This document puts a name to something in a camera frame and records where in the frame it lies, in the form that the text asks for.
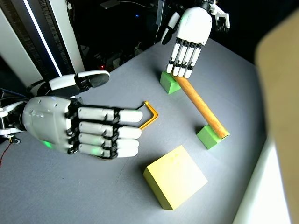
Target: led light strip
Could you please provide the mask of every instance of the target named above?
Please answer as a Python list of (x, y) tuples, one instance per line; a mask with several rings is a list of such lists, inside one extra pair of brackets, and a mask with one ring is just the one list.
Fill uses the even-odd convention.
[(55, 59), (54, 59), (54, 57), (53, 57), (53, 55), (52, 55), (52, 53), (51, 53), (51, 51), (50, 51), (50, 49), (49, 49), (49, 47), (48, 47), (48, 45), (47, 45), (47, 42), (46, 42), (46, 40), (45, 40), (45, 38), (44, 38), (44, 36), (43, 36), (43, 33), (42, 33), (41, 29), (40, 29), (39, 26), (38, 26), (38, 23), (37, 23), (37, 21), (36, 21), (36, 18), (35, 18), (35, 16), (33, 15), (33, 12), (32, 12), (32, 10), (31, 10), (31, 8), (30, 8), (30, 5), (29, 5), (28, 1), (27, 1), (27, 0), (23, 0), (23, 1), (24, 1), (24, 3), (25, 3), (25, 6), (26, 6), (26, 8), (27, 8), (27, 10), (28, 10), (28, 12), (29, 12), (29, 15), (30, 15), (30, 17), (31, 17), (31, 19), (32, 19), (32, 21), (33, 21), (35, 27), (36, 27), (36, 30), (37, 30), (37, 32), (38, 32), (38, 34), (39, 34), (39, 36), (40, 36), (40, 38), (41, 38), (41, 40), (42, 40), (42, 42), (43, 42), (43, 44), (44, 44), (44, 46), (45, 46), (45, 48), (46, 48), (48, 54), (49, 54), (49, 56), (50, 56), (50, 58), (51, 58), (51, 60), (52, 60), (52, 62), (53, 62), (53, 64), (54, 64), (54, 66), (55, 66), (55, 69), (56, 69), (58, 75), (59, 75), (59, 76), (62, 76), (62, 74), (61, 74), (61, 72), (60, 72), (60, 70), (59, 70), (59, 68), (58, 68), (58, 66), (57, 66), (57, 64), (56, 64), (56, 62), (55, 62)]

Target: gray table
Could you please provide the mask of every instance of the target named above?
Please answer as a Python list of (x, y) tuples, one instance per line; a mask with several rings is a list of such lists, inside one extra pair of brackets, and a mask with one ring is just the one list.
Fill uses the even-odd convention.
[[(70, 156), (21, 133), (22, 143), (9, 149), (0, 168), (0, 223), (232, 223), (265, 141), (256, 69), (213, 40), (202, 50), (190, 82), (231, 134), (206, 150), (195, 135), (204, 119), (182, 90), (168, 96), (159, 84), (173, 43), (151, 47), (113, 71), (109, 83), (81, 95), (99, 105), (150, 101), (159, 118), (143, 131), (138, 155)], [(163, 210), (142, 173), (179, 145), (208, 183), (175, 211)]]

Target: robotic hand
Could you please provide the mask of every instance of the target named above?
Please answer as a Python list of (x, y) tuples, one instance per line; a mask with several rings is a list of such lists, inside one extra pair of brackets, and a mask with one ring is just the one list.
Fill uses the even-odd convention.
[(79, 151), (102, 159), (135, 156), (141, 130), (120, 123), (140, 121), (141, 111), (84, 105), (78, 98), (68, 98), (70, 93), (86, 91), (108, 80), (107, 71), (81, 72), (50, 80), (50, 95), (59, 93), (62, 97), (34, 97), (3, 107), (0, 135), (12, 137), (27, 130), (49, 148), (68, 154)]
[(211, 33), (212, 17), (210, 14), (216, 18), (217, 31), (227, 32), (230, 24), (228, 13), (223, 12), (212, 0), (200, 0), (196, 2), (196, 7), (189, 8), (184, 13), (183, 10), (180, 7), (172, 15), (161, 43), (166, 44), (170, 40), (181, 17), (177, 39), (166, 71), (167, 73), (172, 72), (174, 76), (189, 78), (201, 47), (206, 44)]

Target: wooden stick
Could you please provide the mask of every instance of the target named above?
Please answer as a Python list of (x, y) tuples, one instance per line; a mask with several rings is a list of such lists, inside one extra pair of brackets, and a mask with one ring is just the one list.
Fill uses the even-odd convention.
[(172, 76), (177, 83), (184, 90), (186, 95), (192, 101), (192, 103), (196, 106), (198, 111), (202, 114), (204, 119), (208, 122), (208, 124), (213, 128), (219, 138), (223, 139), (228, 136), (228, 131), (222, 126), (220, 121), (216, 118), (210, 108), (206, 105), (200, 95), (196, 92), (193, 86), (190, 84), (188, 79), (184, 77)]

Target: green block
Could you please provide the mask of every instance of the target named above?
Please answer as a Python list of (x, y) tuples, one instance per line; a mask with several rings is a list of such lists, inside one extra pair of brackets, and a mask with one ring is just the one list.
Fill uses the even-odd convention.
[(172, 75), (168, 74), (166, 71), (163, 71), (161, 74), (160, 84), (163, 86), (163, 88), (168, 94), (172, 94), (173, 92), (181, 89), (181, 87), (174, 80)]
[(226, 136), (223, 139), (219, 138), (210, 125), (204, 126), (196, 135), (207, 149), (212, 148), (227, 137)]

